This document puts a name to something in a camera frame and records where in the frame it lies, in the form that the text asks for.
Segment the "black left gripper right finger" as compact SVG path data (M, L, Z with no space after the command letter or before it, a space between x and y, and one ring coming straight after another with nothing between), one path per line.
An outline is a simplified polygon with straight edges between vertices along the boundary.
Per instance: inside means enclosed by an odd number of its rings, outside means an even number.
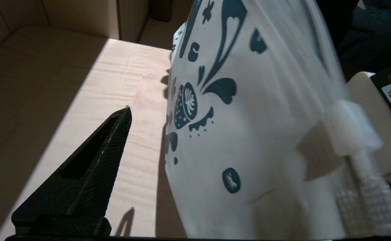
M336 193L346 236L391 236L391 188L385 180L359 182Z

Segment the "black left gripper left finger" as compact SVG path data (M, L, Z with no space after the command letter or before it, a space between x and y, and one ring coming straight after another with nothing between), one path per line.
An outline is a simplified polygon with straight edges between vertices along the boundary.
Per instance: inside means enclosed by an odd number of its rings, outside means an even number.
M16 210L16 236L109 236L105 217L132 123L111 114Z

